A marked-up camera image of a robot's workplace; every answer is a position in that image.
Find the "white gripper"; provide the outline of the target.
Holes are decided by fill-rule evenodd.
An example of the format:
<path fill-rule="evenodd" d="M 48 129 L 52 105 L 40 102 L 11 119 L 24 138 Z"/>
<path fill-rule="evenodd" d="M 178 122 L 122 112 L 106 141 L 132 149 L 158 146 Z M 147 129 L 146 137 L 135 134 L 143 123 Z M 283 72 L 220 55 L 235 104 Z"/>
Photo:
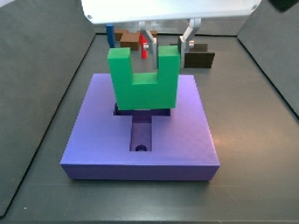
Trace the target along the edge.
<path fill-rule="evenodd" d="M 200 18 L 223 18 L 250 15 L 262 0 L 80 0 L 84 16 L 94 25 L 139 22 L 139 29 L 158 68 L 158 40 L 150 31 L 152 20 L 188 18 L 188 26 L 179 37 L 180 66 L 184 54 L 194 46 L 192 38 L 202 26 Z"/>

